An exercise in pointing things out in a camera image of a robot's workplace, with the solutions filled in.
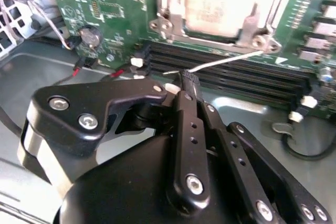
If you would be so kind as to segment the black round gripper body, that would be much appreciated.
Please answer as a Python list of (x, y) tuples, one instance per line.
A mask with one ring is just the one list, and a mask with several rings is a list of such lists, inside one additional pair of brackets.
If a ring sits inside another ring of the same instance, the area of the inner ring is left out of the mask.
[(55, 223), (252, 223), (204, 135), (154, 136), (79, 178)]

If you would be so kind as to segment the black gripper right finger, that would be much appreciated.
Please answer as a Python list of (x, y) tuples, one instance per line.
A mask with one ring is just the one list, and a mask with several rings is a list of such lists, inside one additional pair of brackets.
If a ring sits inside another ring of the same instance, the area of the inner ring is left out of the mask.
[(218, 111), (205, 102), (193, 76), (193, 94), (215, 143), (228, 166), (241, 223), (332, 223), (328, 211), (243, 125), (225, 125)]

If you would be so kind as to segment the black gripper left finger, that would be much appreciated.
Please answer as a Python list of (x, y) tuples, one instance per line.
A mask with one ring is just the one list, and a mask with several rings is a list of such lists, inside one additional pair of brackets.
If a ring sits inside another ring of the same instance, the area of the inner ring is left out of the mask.
[(28, 107), (26, 148), (64, 199), (81, 176), (151, 137), (205, 136), (193, 76), (41, 88)]

